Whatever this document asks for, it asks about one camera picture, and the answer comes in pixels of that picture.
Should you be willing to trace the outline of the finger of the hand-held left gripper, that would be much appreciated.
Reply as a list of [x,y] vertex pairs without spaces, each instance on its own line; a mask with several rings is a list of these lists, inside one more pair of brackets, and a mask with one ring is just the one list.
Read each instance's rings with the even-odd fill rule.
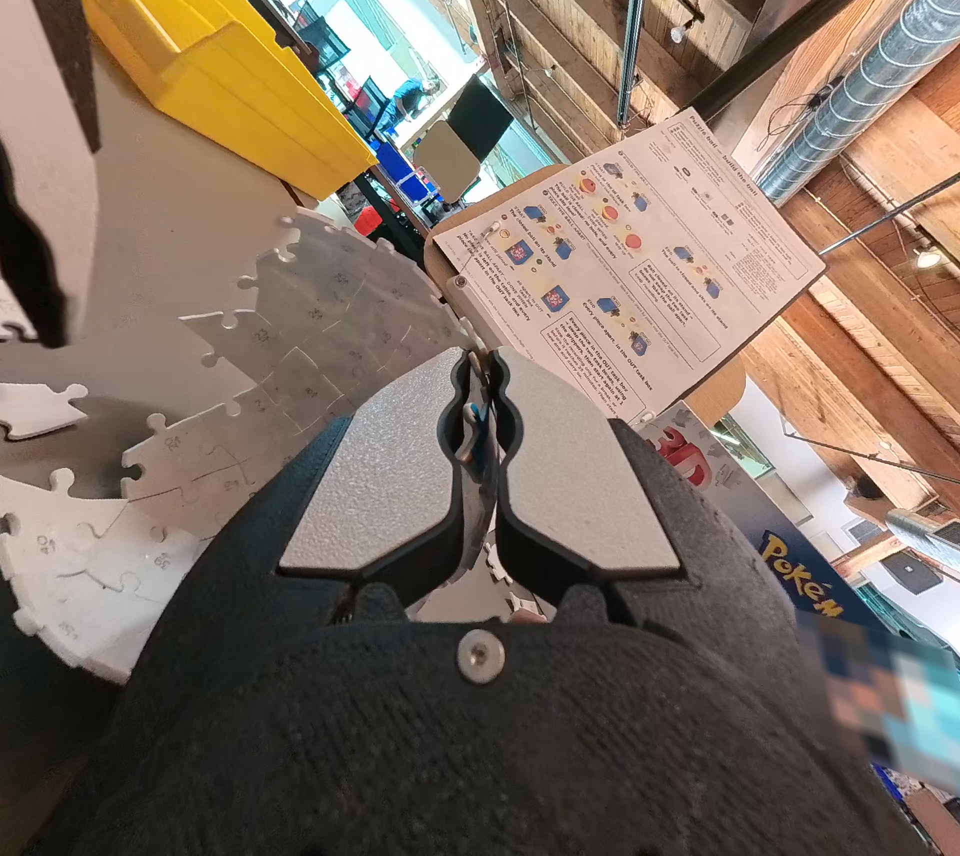
[[94,153],[34,0],[1,0],[2,276],[38,341],[80,333],[93,271]]

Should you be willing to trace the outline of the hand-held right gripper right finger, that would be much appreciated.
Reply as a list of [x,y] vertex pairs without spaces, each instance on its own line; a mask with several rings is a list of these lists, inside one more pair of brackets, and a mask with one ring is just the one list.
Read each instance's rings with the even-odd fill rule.
[[498,468],[499,561],[557,607],[681,574],[682,563],[611,422],[580,389],[511,347],[488,357]]

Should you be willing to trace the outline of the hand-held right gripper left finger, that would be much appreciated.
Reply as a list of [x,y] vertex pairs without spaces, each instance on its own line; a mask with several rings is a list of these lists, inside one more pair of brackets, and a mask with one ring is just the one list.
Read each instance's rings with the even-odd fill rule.
[[464,550],[466,350],[439,353],[354,413],[279,562],[286,576],[390,586],[404,607],[458,569]]

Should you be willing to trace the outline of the partly built puzzle ball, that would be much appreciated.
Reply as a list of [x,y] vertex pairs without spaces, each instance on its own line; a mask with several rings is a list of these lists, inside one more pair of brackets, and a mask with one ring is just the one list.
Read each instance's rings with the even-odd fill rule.
[[147,418],[105,470],[109,442],[77,425],[9,441],[2,429],[2,579],[18,631],[71,668],[129,679],[162,610],[222,528],[336,418],[454,346],[481,343],[387,241],[299,209],[287,250],[256,260],[250,309],[182,316],[251,386],[177,421]]

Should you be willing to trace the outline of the white puzzle piece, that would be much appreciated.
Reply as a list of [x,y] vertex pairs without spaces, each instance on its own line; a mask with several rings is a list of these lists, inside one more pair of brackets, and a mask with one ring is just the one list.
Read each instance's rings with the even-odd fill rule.
[[77,425],[87,415],[73,402],[88,394],[88,388],[79,383],[59,392],[45,383],[1,383],[1,425],[6,439],[21,442]]

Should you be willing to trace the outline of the colourful puzzle box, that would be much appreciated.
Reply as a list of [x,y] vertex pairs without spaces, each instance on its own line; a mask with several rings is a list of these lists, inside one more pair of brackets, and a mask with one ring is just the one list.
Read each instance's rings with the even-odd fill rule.
[[887,633],[830,562],[768,497],[724,442],[685,404],[633,428],[756,550],[797,610]]

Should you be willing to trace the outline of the yellow plastic bin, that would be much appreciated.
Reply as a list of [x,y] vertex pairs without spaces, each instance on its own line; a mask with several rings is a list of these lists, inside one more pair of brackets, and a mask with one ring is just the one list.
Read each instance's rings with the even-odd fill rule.
[[377,163],[247,0],[81,0],[92,33],[158,111],[323,200]]

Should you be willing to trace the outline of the white instruction sheet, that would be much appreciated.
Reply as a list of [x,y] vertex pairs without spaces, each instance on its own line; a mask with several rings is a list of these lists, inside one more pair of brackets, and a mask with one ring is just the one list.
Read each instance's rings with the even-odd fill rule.
[[639,426],[826,271],[694,109],[544,175],[434,243],[510,346]]

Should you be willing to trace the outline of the thin steel tension rod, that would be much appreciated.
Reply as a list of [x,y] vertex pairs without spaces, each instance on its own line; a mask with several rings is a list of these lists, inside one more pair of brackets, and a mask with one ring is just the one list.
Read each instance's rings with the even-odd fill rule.
[[840,250],[841,248],[845,247],[849,243],[860,240],[862,237],[871,233],[875,229],[878,229],[881,226],[894,221],[896,218],[900,216],[906,215],[909,211],[915,209],[916,207],[936,199],[937,197],[941,196],[943,193],[949,190],[953,190],[955,187],[959,185],[959,179],[960,179],[959,172],[955,172],[952,176],[943,179],[941,182],[937,183],[936,185],[929,187],[923,192],[909,198],[908,200],[906,200],[906,202],[903,202],[895,206],[893,209],[883,214],[881,217],[865,224],[864,226],[852,231],[851,233],[848,233],[843,238],[840,238],[839,240],[829,244],[827,247],[820,250],[818,255],[820,257],[825,257],[829,254],[832,254],[836,250]]
[[810,438],[808,436],[802,435],[798,433],[795,430],[795,428],[785,419],[780,420],[780,429],[783,437],[786,438],[787,440],[802,442],[803,444],[811,448],[819,448],[825,451],[829,451],[831,453],[849,456],[851,458],[854,458],[860,461],[870,462],[878,466],[894,468],[906,473],[910,473],[914,476],[925,478],[927,480],[947,483],[954,486],[959,485],[959,478],[918,466],[912,462],[898,461],[890,457],[885,457],[880,454],[864,453],[858,450],[850,449],[846,446],[837,445],[834,443],[826,442],[824,440],[820,440],[817,438]]

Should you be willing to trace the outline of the blue storage bins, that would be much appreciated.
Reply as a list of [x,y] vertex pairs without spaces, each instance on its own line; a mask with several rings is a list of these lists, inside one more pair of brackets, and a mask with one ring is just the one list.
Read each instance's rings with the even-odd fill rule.
[[411,205],[442,202],[439,189],[421,175],[407,157],[389,140],[373,140],[373,151],[380,170]]

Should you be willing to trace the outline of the tan square panel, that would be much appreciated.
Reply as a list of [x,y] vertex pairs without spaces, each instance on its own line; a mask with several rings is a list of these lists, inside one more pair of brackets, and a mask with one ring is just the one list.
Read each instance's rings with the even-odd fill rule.
[[450,204],[462,199],[481,170],[480,161],[445,119],[425,131],[414,148],[413,160]]

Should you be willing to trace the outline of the black square panel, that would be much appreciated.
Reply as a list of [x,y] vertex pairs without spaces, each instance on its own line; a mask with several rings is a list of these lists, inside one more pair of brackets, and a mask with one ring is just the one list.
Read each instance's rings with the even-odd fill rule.
[[514,121],[510,109],[476,73],[465,83],[446,118],[453,133],[480,163]]

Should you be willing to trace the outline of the black wall speaker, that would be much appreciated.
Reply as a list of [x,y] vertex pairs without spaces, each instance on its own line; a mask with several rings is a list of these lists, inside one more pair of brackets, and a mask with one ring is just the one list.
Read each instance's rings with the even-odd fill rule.
[[923,595],[941,586],[944,578],[936,568],[911,550],[897,551],[881,561],[894,581],[913,596]]

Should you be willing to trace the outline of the silver ventilation duct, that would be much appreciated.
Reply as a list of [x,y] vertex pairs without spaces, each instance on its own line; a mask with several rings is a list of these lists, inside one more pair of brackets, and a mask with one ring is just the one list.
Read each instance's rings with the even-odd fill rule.
[[915,553],[936,562],[945,572],[959,575],[959,548],[931,537],[939,524],[915,512],[893,509],[886,514],[888,530]]
[[959,44],[959,0],[911,0],[763,170],[775,206],[855,142]]

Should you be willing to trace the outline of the metal ceiling rail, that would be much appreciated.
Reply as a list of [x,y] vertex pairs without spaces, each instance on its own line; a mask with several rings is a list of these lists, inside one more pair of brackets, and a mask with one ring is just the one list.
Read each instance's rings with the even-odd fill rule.
[[624,38],[621,46],[616,125],[624,132],[629,123],[631,97],[635,88],[645,0],[628,0]]

